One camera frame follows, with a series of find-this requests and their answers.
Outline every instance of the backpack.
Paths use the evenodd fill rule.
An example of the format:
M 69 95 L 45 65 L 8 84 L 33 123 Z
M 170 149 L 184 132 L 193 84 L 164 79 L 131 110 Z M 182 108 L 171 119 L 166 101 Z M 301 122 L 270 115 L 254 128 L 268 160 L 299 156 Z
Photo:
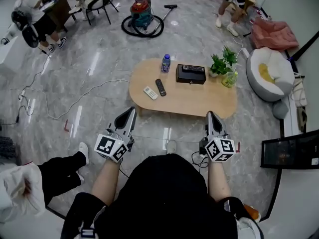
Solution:
M 16 24 L 17 28 L 22 31 L 26 25 L 31 25 L 32 23 L 32 15 L 29 11 L 23 9 L 21 7 L 22 2 L 20 3 L 20 6 L 15 8 L 13 12 L 11 13 L 11 19 L 14 24 Z

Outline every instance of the vacuum nozzle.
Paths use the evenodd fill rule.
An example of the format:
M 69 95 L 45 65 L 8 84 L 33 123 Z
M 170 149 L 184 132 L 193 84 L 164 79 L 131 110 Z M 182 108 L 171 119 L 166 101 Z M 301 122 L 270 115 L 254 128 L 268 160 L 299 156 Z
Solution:
M 167 5 L 164 5 L 164 7 L 173 10 L 174 8 L 177 8 L 177 5 L 176 4 L 167 4 Z

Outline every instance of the potted plant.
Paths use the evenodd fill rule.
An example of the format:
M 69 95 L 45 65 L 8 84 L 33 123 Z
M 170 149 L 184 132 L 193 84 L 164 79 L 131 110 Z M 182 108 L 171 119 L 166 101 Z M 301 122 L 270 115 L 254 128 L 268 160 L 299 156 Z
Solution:
M 213 54 L 211 58 L 214 61 L 209 70 L 209 75 L 211 77 L 216 77 L 219 74 L 224 75 L 228 72 L 232 72 L 233 70 L 230 67 L 237 63 L 236 53 L 227 46 L 224 46 L 223 58 L 219 58 L 216 54 Z

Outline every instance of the gray marble floor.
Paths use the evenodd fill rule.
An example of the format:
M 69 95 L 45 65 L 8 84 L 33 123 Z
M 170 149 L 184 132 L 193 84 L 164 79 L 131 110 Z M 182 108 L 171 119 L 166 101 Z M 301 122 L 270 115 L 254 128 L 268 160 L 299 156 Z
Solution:
M 114 0 L 119 13 L 107 6 L 112 25 L 103 12 L 96 14 L 92 26 L 70 19 L 66 24 L 68 42 L 61 50 L 55 50 L 48 59 L 38 49 L 30 49 L 20 72 L 12 80 L 0 78 L 0 119 L 9 123 L 15 120 L 20 105 L 18 94 L 45 66 L 31 87 L 42 92 L 27 90 L 25 93 L 32 106 L 32 116 L 21 111 L 19 124 L 4 126 L 0 132 L 20 146 L 24 162 L 33 160 L 41 164 L 53 157 L 72 155 L 81 141 L 89 146 L 91 163 L 81 170 L 85 183 L 55 197 L 49 205 L 64 215 L 78 192 L 91 190 L 104 162 L 93 151 L 97 134 L 103 132 L 112 115 L 134 103 L 128 94 L 128 82 L 106 83 L 85 95 L 69 113 L 53 119 L 47 114 L 46 97 L 49 114 L 58 117 L 91 87 L 111 79 L 129 80 L 134 65 L 145 58 L 162 58 L 169 53 L 175 60 L 210 66 L 210 55 L 221 54 L 224 45 L 235 51 L 241 48 L 225 27 L 214 26 L 221 0 L 152 0 L 154 13 L 161 17 L 167 12 L 165 4 L 178 5 L 166 19 L 163 34 L 155 39 L 122 32 L 121 22 L 130 14 L 133 1 Z M 229 21 L 230 10 L 223 19 L 225 25 Z M 236 28 L 241 35 L 250 31 L 246 23 L 239 23 Z M 248 37 L 243 44 L 248 51 L 252 50 Z M 243 54 L 238 60 L 238 107 L 225 121 L 232 138 L 240 142 L 240 154 L 224 167 L 233 195 L 265 215 L 277 171 L 260 168 L 261 141 L 279 137 L 279 121 L 272 116 L 271 105 L 259 99 L 250 88 Z M 64 131 L 66 120 L 70 132 Z M 176 140 L 178 154 L 191 161 L 191 154 L 197 151 L 198 142 L 204 136 L 204 118 L 145 111 L 138 116 L 133 135 L 136 142 L 122 163 L 128 175 L 146 157 L 165 154 L 168 139 Z M 201 173 L 207 179 L 207 168 Z M 120 174 L 118 191 L 125 182 L 126 177 Z

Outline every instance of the bean bag chair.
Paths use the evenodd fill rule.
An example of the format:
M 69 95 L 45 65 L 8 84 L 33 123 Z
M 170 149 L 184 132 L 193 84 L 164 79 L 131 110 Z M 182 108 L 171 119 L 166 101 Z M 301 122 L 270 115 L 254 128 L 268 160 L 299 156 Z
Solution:
M 257 17 L 252 34 L 257 49 L 268 47 L 273 50 L 284 51 L 299 45 L 295 35 L 287 23 L 283 21 L 265 21 Z
M 293 69 L 279 51 L 267 47 L 254 50 L 247 61 L 246 73 L 252 89 L 265 101 L 278 101 L 293 89 Z

